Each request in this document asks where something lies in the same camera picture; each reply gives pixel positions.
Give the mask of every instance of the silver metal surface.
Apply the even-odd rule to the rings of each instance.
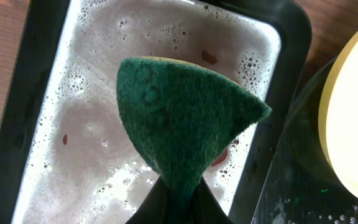
[[[119,119],[122,59],[170,57],[264,99],[281,40],[270,25],[187,0],[72,0],[13,223],[124,223],[157,179]],[[256,125],[204,177],[228,213]]]

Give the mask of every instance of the green sponge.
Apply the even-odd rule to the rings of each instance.
[[[226,77],[186,62],[127,58],[117,75],[119,114],[137,152],[186,212],[206,168],[271,109]]]

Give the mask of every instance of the red stain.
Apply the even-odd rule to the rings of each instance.
[[[211,166],[216,166],[216,165],[222,163],[227,158],[227,155],[229,154],[229,152],[227,150],[228,149],[225,148],[223,153],[217,159],[215,159],[215,161],[211,164]]]
[[[67,134],[65,134],[63,136],[63,144],[66,145],[67,144]]]
[[[206,50],[203,50],[201,52],[201,58],[210,63],[211,65],[216,64],[216,62],[218,62],[218,60],[216,59],[216,57],[214,55],[211,55],[210,53],[208,53]]]

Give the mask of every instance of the wooden surface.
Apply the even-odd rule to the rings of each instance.
[[[308,14],[313,40],[301,85],[335,57],[358,30],[358,0],[296,0]],[[21,39],[28,0],[0,0],[0,120]]]

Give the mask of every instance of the black tray rim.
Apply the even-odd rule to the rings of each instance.
[[[238,187],[249,190],[245,195],[235,194],[229,213],[234,223],[250,223],[303,71],[311,44],[311,24],[304,10],[292,0],[203,2],[266,22],[276,28],[282,38],[282,49],[266,97],[273,113],[257,127],[239,182]],[[48,0],[31,1],[29,5],[0,124],[0,223],[12,220],[69,3],[70,0]],[[282,82],[281,79],[288,77],[289,80]],[[285,99],[280,104],[277,103],[279,97]],[[241,209],[244,201],[248,202],[247,208]]]

